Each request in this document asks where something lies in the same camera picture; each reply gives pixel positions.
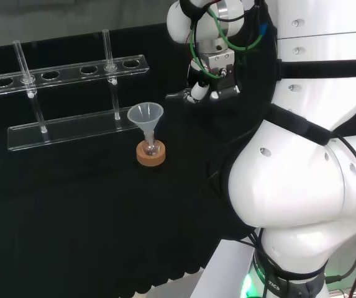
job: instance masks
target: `test tube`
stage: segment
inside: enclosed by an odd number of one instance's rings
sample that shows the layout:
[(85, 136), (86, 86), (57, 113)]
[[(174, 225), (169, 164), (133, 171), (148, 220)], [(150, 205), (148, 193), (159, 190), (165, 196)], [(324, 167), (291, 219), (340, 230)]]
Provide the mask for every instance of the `test tube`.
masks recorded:
[(26, 87), (27, 97), (30, 99), (35, 118), (40, 125), (40, 129), (42, 133), (47, 133), (47, 127), (45, 126), (45, 121), (43, 120), (42, 111), (40, 107), (39, 100), (37, 99), (37, 89), (35, 88), (35, 84), (30, 75), (29, 68), (27, 67), (26, 59), (24, 58), (21, 42), (18, 40), (14, 41), (14, 49), (17, 57), (17, 61), (19, 62), (19, 66), (21, 68), (21, 72), (23, 74), (22, 82)]
[(120, 120), (119, 104), (118, 104), (118, 82), (116, 76), (113, 76), (113, 72), (117, 70), (117, 66), (113, 63), (113, 55), (111, 53), (111, 43), (110, 35), (108, 29), (102, 30), (103, 33), (103, 44), (104, 44), (104, 54), (106, 56), (106, 66), (104, 69), (109, 73), (107, 81), (109, 82), (110, 92), (111, 92), (111, 102), (114, 109), (114, 118)]

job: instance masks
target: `test tube rack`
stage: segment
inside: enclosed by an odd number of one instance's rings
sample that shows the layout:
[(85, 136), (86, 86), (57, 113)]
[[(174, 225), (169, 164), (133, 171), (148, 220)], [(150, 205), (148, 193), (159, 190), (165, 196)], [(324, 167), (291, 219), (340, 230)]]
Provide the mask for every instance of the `test tube rack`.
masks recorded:
[[(105, 60), (37, 70), (29, 70), (20, 42), (14, 42), (21, 71), (0, 74), (0, 95), (26, 91), (37, 122), (9, 127), (7, 130), (8, 150), (23, 150), (137, 128), (127, 118), (130, 107), (119, 108), (117, 78), (145, 73), (149, 70), (149, 66), (143, 55), (113, 59), (107, 29), (103, 30), (103, 41)], [(43, 119), (37, 99), (38, 89), (95, 79), (107, 79), (111, 90), (113, 110), (60, 119)]]

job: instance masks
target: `black tablecloth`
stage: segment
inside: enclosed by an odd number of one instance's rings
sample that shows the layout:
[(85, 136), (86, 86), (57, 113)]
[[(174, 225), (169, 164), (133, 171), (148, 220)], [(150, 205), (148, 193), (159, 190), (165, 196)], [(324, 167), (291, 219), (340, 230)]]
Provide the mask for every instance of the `black tablecloth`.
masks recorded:
[[(7, 128), (35, 122), (23, 93), (0, 96), (0, 297), (131, 297), (205, 267), (221, 238), (246, 234), (207, 186), (204, 167), (220, 167), (221, 144), (248, 131), (270, 102), (273, 65), (248, 59), (240, 97), (213, 106), (165, 102), (186, 84), (188, 47), (165, 24), (111, 32), (114, 56), (144, 54), (150, 71), (119, 80), (121, 106), (161, 103), (155, 135), (167, 160), (136, 161), (139, 130), (29, 150), (7, 151)], [(266, 38), (268, 49), (273, 40)], [(23, 45), (31, 69), (103, 59), (100, 34)], [(0, 74), (18, 70), (0, 48)], [(46, 119), (111, 108), (105, 80), (40, 89)], [(356, 116), (339, 132), (356, 134)]]

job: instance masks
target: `wall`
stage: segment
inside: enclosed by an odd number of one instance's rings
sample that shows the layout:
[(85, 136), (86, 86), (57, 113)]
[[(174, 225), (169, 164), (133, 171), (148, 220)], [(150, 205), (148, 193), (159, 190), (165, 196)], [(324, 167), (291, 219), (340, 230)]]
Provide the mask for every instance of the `wall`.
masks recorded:
[(0, 8), (0, 46), (17, 39), (30, 42), (162, 23), (173, 2), (76, 0), (75, 4), (25, 7), (12, 12)]

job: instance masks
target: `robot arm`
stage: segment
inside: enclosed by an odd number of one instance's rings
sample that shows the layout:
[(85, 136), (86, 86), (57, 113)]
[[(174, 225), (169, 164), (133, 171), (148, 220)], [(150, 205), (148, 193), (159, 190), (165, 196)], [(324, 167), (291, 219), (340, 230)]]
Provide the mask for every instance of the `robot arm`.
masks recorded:
[[(167, 17), (167, 27), (172, 39), (178, 43), (190, 42), (190, 33), (193, 29), (193, 20), (190, 19), (182, 10), (188, 10), (187, 6), (194, 6), (197, 9), (204, 7), (215, 1), (211, 0), (186, 0), (174, 3)], [(210, 5), (209, 7), (218, 17), (222, 19), (235, 19), (244, 15), (244, 7), (240, 0), (223, 0)], [(221, 24), (225, 36), (235, 35), (243, 26), (244, 18), (240, 18), (235, 22), (223, 22)], [(224, 97), (236, 96), (239, 89), (236, 86), (234, 79), (234, 51), (227, 47), (227, 44), (221, 39), (218, 28), (215, 25), (214, 19), (209, 14), (204, 14), (196, 24), (196, 41), (195, 47), (200, 53), (202, 65), (206, 71), (221, 76), (216, 87), (211, 93), (211, 99), (219, 99)], [(212, 80), (209, 79), (201, 71), (194, 59), (190, 63), (188, 71), (188, 83), (193, 88), (189, 102), (199, 102), (209, 91)]]
[[(201, 7), (209, 1), (192, 2)], [(171, 8), (168, 30), (184, 42), (191, 22), (179, 9)], [(209, 16), (203, 19), (199, 39), (217, 40)], [(352, 0), (278, 0), (277, 27), (282, 62), (356, 61)], [(272, 103), (333, 131), (356, 113), (356, 77), (286, 78), (277, 83)], [(347, 141), (356, 150), (356, 137)], [(265, 252), (291, 273), (317, 271), (356, 234), (356, 157), (338, 139), (319, 145), (264, 120), (232, 167), (229, 195), (246, 224), (266, 228)], [(252, 267), (252, 281), (262, 292), (256, 271)], [(325, 285), (319, 293), (328, 295)]]

